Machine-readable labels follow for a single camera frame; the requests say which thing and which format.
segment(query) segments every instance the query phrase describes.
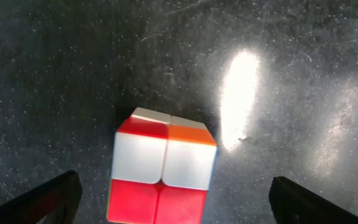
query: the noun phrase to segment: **dark tabletop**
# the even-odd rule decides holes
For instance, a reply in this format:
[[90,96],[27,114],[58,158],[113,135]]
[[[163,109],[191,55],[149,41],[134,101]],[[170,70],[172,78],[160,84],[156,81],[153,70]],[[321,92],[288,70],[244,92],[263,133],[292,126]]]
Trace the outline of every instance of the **dark tabletop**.
[[203,223],[274,223],[278,175],[358,215],[358,0],[0,0],[0,204],[74,169],[107,223],[137,106],[219,143]]

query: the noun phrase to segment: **puzzle cube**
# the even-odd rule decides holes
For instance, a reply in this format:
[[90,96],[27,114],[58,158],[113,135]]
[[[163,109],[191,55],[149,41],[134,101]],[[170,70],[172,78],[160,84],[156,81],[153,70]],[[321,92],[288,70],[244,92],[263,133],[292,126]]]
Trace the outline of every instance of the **puzzle cube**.
[[200,223],[216,150],[203,123],[136,108],[116,133],[108,220]]

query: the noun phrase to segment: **2x2 rubik's cube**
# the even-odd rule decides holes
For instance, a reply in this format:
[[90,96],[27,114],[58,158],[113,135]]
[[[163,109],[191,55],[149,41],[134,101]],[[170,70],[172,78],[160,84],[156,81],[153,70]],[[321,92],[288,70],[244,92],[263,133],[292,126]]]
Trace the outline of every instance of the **2x2 rubik's cube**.
[[136,108],[116,133],[108,220],[200,223],[216,153],[203,123]]

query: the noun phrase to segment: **red tile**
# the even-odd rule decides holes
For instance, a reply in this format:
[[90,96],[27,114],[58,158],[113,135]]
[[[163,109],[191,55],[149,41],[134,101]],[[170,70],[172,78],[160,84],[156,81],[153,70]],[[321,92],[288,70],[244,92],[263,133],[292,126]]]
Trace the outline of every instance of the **red tile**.
[[153,224],[157,200],[156,184],[111,180],[107,219],[119,223]]
[[168,139],[168,125],[139,118],[126,119],[118,132]]
[[158,200],[155,224],[201,223],[206,190],[164,186]]

